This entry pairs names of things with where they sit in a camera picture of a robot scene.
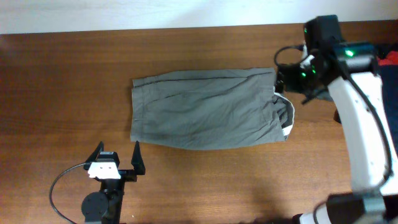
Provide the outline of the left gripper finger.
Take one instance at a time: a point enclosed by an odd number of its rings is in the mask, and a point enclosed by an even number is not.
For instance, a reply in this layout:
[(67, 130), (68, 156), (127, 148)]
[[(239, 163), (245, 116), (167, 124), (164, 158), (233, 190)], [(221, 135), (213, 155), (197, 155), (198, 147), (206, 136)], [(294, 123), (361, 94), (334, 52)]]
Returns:
[(100, 141), (99, 144), (97, 145), (96, 149), (90, 154), (90, 156), (87, 158), (85, 161), (85, 164), (89, 164), (91, 162), (94, 162), (99, 154), (103, 152), (104, 150), (104, 143), (103, 141)]
[(134, 150), (132, 153), (132, 159), (131, 159), (131, 165), (134, 168), (134, 172), (136, 175), (145, 175), (146, 174), (146, 168), (144, 165), (144, 161), (141, 155), (141, 148), (139, 141), (135, 142), (134, 145)]

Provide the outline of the grey shorts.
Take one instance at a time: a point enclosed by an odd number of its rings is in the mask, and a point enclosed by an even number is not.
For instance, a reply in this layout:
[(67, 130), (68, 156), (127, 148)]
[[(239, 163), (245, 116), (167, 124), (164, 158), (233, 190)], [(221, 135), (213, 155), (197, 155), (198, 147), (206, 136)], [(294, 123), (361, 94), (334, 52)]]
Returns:
[(295, 108), (273, 68), (186, 70), (135, 79), (130, 139), (188, 150), (286, 141)]

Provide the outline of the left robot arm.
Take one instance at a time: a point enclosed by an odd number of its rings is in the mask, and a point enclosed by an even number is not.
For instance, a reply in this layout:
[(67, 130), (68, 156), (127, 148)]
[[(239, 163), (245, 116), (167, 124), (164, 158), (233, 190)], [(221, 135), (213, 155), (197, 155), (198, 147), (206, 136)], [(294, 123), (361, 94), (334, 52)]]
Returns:
[(89, 178), (100, 183), (100, 189), (87, 195), (81, 204), (85, 223), (119, 223), (124, 197), (124, 186), (127, 182), (136, 182), (139, 175), (146, 174), (141, 156), (139, 141), (135, 142), (131, 158), (132, 169), (120, 169), (116, 152), (104, 150), (100, 142), (83, 165)]

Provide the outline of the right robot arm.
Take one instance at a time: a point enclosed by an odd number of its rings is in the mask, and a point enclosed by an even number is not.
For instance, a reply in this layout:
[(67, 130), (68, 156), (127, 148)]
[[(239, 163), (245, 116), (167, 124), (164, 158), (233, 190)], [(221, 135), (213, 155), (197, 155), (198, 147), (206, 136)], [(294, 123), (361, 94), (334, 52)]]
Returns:
[(301, 61), (277, 64), (275, 91), (311, 101), (329, 94), (343, 127), (351, 169), (351, 192), (331, 194), (291, 223), (396, 223), (397, 153), (382, 99), (376, 50), (347, 42), (336, 15), (304, 24)]

